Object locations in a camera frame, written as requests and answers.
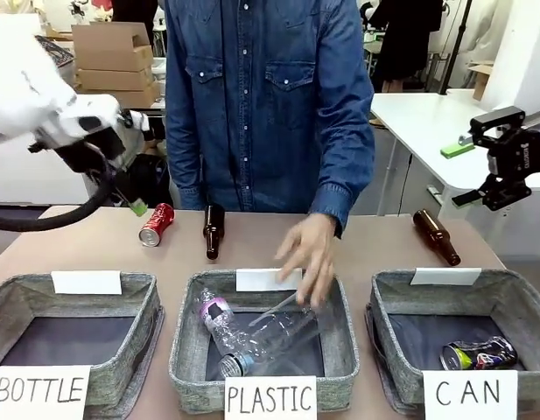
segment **clear plastic bottle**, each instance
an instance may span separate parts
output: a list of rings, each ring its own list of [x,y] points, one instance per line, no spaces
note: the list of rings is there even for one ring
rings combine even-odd
[[[309,308],[280,311],[268,315],[247,331],[249,339],[236,351],[223,356],[219,370],[223,378],[269,375],[279,364],[287,364],[287,354],[320,334],[329,325],[328,310],[317,313]]]
[[[204,288],[197,300],[200,319],[214,338],[215,345],[222,355],[236,351],[243,346],[245,333],[236,326],[235,315],[223,297],[216,297]]]

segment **blue denim shirt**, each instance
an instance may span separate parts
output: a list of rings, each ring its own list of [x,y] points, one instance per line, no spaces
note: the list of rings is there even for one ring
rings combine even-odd
[[[375,155],[355,0],[221,0],[222,13],[219,1],[166,0],[166,138],[182,207],[329,214],[340,235]]]

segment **sign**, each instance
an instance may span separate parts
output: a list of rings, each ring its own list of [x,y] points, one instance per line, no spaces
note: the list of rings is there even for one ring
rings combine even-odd
[[[225,380],[226,420],[316,420],[316,376]]]
[[[52,271],[53,289],[62,295],[121,295],[120,271]]]
[[[83,418],[90,366],[0,367],[0,420]]]
[[[414,284],[441,284],[445,286],[472,286],[481,269],[422,269],[417,268],[411,280]]]
[[[303,279],[303,270],[294,269],[279,283],[277,275],[281,269],[238,269],[236,291],[295,291]]]
[[[515,370],[424,371],[425,418],[516,420]]]

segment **red soda can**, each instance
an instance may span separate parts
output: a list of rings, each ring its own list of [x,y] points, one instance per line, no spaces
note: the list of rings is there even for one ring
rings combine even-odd
[[[149,221],[139,231],[139,240],[146,247],[156,247],[161,242],[163,232],[173,220],[174,209],[168,204],[159,204]]]

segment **hand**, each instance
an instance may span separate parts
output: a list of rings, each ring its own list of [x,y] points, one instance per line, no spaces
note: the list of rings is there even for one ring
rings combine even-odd
[[[309,294],[314,308],[326,298],[333,279],[332,242],[335,229],[334,217],[311,214],[291,228],[277,251],[278,260],[290,255],[279,271],[279,281],[285,280],[294,269],[308,262],[305,276],[297,290],[300,305]]]

